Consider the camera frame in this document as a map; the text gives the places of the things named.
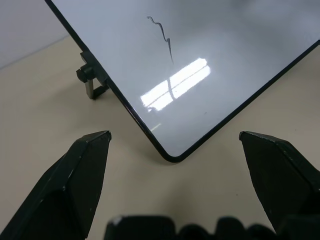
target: glossy white surface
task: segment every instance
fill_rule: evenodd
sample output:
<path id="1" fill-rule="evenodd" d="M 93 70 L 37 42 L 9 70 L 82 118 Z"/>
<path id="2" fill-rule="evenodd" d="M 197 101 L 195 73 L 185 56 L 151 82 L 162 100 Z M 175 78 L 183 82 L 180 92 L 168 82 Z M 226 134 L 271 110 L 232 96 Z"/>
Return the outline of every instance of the glossy white surface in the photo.
<path id="1" fill-rule="evenodd" d="M 320 38 L 318 0 L 53 3 L 173 157 Z"/>

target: table surface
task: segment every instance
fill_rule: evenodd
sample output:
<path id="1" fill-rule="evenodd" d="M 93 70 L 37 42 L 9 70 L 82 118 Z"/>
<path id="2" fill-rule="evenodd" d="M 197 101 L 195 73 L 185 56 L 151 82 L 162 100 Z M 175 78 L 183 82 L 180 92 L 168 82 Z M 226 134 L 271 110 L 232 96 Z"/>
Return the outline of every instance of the table surface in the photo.
<path id="1" fill-rule="evenodd" d="M 52 1 L 172 157 L 320 39 L 318 0 Z"/>
<path id="2" fill-rule="evenodd" d="M 158 214 L 213 232 L 221 216 L 271 226 L 252 186 L 240 131 L 290 141 L 320 169 L 320 47 L 179 164 L 165 161 L 113 94 L 88 99 L 71 38 L 0 69 L 0 231 L 41 175 L 85 134 L 110 130 L 103 189 L 88 240 L 108 220 Z"/>

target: black marker scribble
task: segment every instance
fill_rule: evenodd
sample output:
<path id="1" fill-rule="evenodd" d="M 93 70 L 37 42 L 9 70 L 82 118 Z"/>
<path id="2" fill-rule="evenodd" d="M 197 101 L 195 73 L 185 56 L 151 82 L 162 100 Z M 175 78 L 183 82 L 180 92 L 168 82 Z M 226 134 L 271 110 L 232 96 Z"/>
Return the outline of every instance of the black marker scribble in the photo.
<path id="1" fill-rule="evenodd" d="M 166 38 L 166 37 L 165 37 L 164 28 L 162 27 L 161 23 L 160 23 L 160 22 L 155 22 L 154 19 L 153 19 L 151 16 L 147 16 L 146 18 L 147 18 L 147 19 L 150 19 L 153 24 L 159 25 L 159 27 L 161 28 L 161 32 L 162 32 L 163 38 L 164 38 L 165 42 L 168 43 L 168 46 L 169 46 L 171 61 L 172 61 L 172 63 L 174 63 L 174 60 L 173 60 L 173 58 L 172 58 L 172 53 L 171 53 L 170 38 Z"/>

